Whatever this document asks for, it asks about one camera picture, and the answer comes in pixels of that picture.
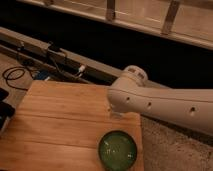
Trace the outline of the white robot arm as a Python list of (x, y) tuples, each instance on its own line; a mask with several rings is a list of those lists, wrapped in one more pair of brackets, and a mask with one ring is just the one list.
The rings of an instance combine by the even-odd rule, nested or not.
[(108, 88), (112, 113), (135, 112), (213, 136), (213, 89), (147, 87), (148, 75), (126, 67)]

